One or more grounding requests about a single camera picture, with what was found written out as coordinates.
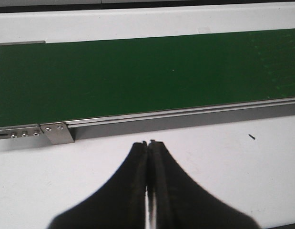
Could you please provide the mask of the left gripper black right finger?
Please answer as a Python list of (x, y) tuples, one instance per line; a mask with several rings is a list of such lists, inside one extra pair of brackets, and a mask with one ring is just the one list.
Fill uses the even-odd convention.
[(257, 229), (248, 215), (198, 185), (163, 142), (148, 145), (150, 222), (157, 229)]

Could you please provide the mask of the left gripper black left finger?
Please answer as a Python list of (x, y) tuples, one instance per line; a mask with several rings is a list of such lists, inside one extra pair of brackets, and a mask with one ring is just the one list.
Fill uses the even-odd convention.
[(56, 216), (50, 229), (143, 229), (147, 144), (134, 143), (112, 177), (80, 204)]

